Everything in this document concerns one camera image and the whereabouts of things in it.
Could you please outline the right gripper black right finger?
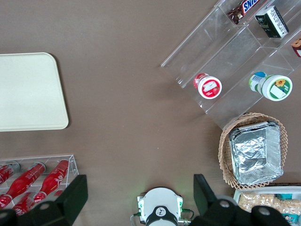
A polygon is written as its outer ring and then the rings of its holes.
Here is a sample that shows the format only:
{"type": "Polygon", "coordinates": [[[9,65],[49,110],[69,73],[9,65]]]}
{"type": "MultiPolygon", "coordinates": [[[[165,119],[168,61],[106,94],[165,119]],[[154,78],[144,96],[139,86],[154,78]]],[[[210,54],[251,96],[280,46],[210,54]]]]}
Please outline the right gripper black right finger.
{"type": "Polygon", "coordinates": [[[251,212],[226,199],[218,199],[203,174],[193,176],[194,201],[199,211],[191,226],[288,226],[282,214],[268,206],[255,206],[251,212]]]}

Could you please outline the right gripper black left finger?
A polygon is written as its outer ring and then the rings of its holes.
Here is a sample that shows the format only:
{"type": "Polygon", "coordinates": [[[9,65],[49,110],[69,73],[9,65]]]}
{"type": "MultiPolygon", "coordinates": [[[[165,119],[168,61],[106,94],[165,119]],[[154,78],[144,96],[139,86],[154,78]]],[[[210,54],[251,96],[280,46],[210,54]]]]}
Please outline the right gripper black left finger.
{"type": "Polygon", "coordinates": [[[13,209],[0,211],[2,226],[71,226],[88,200],[87,176],[78,175],[54,201],[39,203],[18,216],[13,209]]]}

